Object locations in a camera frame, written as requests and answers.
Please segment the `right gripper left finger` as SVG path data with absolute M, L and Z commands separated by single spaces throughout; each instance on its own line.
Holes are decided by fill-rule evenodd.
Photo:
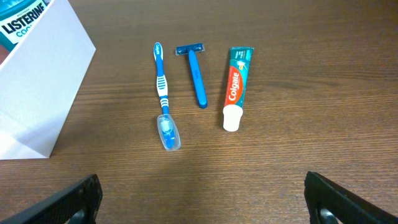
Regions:
M 17 213 L 2 223 L 96 223 L 103 198 L 96 174 L 81 179 L 49 198 Z

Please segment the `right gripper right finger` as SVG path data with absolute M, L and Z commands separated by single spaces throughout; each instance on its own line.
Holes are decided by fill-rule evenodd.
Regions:
M 307 172 L 304 196 L 311 224 L 392 223 L 397 217 L 317 172 Z

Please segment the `teal mouthwash bottle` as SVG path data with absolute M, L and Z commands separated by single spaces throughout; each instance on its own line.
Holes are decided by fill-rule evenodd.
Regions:
M 44 0 L 1 0 L 1 45 L 11 52 L 47 8 Z

